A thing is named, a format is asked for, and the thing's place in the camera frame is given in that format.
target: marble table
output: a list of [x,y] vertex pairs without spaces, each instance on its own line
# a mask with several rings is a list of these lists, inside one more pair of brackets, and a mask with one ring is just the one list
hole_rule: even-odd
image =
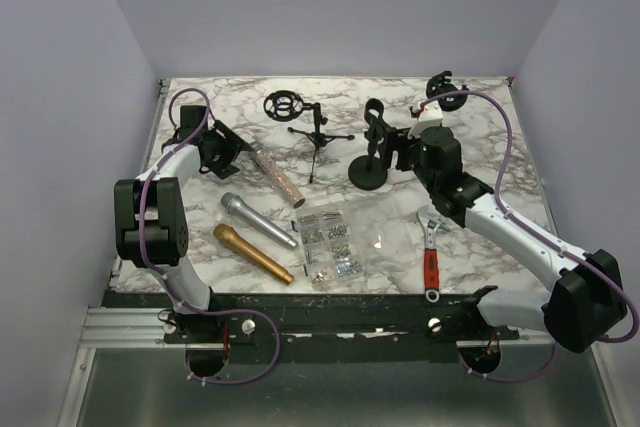
[[[389,124],[409,126],[413,121],[407,109],[424,97],[426,81],[427,78],[174,79],[169,99],[177,90],[185,87],[198,87],[207,92],[218,119],[246,141],[258,140],[271,150],[280,167],[305,195],[307,201],[304,207],[361,198],[391,205],[383,202],[384,199],[391,199],[395,208],[394,214],[388,219],[390,228],[385,230],[385,240],[402,246],[394,258],[366,265],[364,277],[320,288],[312,285],[303,273],[304,254],[301,247],[293,252],[287,251],[243,221],[230,217],[220,205],[220,198],[225,192],[237,193],[280,227],[291,230],[294,210],[274,191],[269,179],[247,154],[242,153],[235,162],[241,169],[239,173],[225,180],[213,174],[198,174],[182,191],[190,231],[188,255],[204,282],[216,292],[234,293],[421,293],[423,233],[417,223],[416,211],[422,205],[429,204],[427,192],[413,173],[396,170],[390,170],[384,187],[376,192],[363,192],[351,185],[347,169],[354,158],[366,152],[363,136],[366,128],[363,119],[365,102],[371,97],[379,98],[385,104],[385,119]],[[514,150],[503,184],[503,196],[514,208],[548,228],[539,186],[506,79],[454,78],[455,85],[462,83],[471,90],[491,95],[508,112],[514,127]],[[326,133],[356,135],[353,141],[337,140],[320,151],[312,185],[308,184],[308,178],[313,145],[306,138],[287,132],[288,126],[310,130],[311,114],[303,114],[293,122],[282,124],[269,119],[262,110],[264,98],[280,89],[293,90],[307,101],[320,102],[323,113],[329,118],[329,123],[324,127]],[[194,101],[201,102],[196,94],[187,94],[177,101],[176,106]],[[459,111],[445,113],[444,125],[451,127],[462,144],[465,169],[493,185],[506,145],[505,127],[499,114],[484,100],[469,98]],[[160,155],[160,144],[172,133],[165,105],[151,154],[152,162]],[[438,216],[435,209],[432,208],[431,212]],[[294,282],[285,286],[218,244],[212,231],[220,222],[233,226],[245,239],[287,267],[295,276]],[[371,222],[371,228],[377,228],[376,219]],[[402,228],[394,229],[393,225]],[[452,223],[450,225],[452,230],[446,233],[441,231],[438,237],[443,293],[472,292],[487,284],[516,290],[542,289],[529,271],[491,242]],[[129,262],[123,262],[117,291],[140,293],[160,290],[160,286],[144,269],[136,269]]]

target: wrench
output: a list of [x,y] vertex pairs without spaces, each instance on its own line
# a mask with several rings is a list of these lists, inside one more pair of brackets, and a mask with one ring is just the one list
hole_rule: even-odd
[[429,302],[440,300],[440,272],[438,270],[438,251],[436,250],[436,232],[440,227],[449,230],[439,220],[429,217],[427,205],[418,209],[418,222],[424,231],[424,295]]

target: wall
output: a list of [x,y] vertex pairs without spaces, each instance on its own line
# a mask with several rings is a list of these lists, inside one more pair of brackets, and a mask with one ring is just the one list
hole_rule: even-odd
[[156,76],[115,0],[0,0],[0,425],[55,425]]
[[512,75],[558,0],[118,0],[162,76]]
[[[560,0],[515,82],[560,234],[621,265],[640,303],[640,2]],[[628,328],[618,329],[622,332]],[[614,346],[640,418],[640,339]]]

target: tripod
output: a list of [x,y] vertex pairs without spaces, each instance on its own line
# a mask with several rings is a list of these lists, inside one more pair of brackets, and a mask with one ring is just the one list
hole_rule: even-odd
[[297,119],[302,112],[311,110],[313,112],[313,131],[305,132],[303,130],[288,127],[287,130],[292,134],[304,135],[313,144],[313,160],[311,162],[311,174],[309,175],[309,183],[313,184],[313,172],[316,166],[316,156],[322,147],[326,147],[330,142],[336,139],[353,140],[354,135],[327,135],[320,128],[326,125],[329,119],[322,116],[322,107],[320,103],[307,103],[302,100],[300,95],[289,90],[278,90],[273,92],[264,99],[264,111],[268,117],[277,122],[289,122]]

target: metal frame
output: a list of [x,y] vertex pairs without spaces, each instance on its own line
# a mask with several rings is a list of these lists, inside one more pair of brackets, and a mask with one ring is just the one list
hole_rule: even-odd
[[[154,115],[153,126],[149,133],[146,151],[142,160],[140,171],[147,165],[154,138],[160,122],[162,110],[171,84],[171,79],[159,81],[160,92]],[[513,99],[511,84],[509,91],[514,103],[514,110],[518,116],[518,108]],[[525,145],[529,148],[525,132],[522,132]],[[540,187],[542,201],[549,219],[551,232],[557,235],[553,213],[547,200],[545,186],[541,181],[535,160],[531,158],[536,181]],[[117,285],[118,276],[122,267],[122,260],[117,257],[112,270],[112,279],[109,288]],[[158,313],[162,309],[89,309],[85,326],[79,343],[78,353],[74,363],[71,379],[65,395],[58,426],[68,427],[76,425],[79,419],[85,392],[89,384],[96,349],[219,349],[221,344],[182,344],[167,345],[164,343],[163,323],[158,320]],[[549,337],[539,332],[524,332],[522,338],[517,341],[503,341],[509,344],[546,344]],[[475,347],[478,342],[458,342],[459,347]],[[632,427],[637,425],[630,408],[626,393],[620,388],[615,369],[611,348],[605,344],[594,344],[592,353],[596,362],[604,394],[611,408],[613,421],[616,425]]]

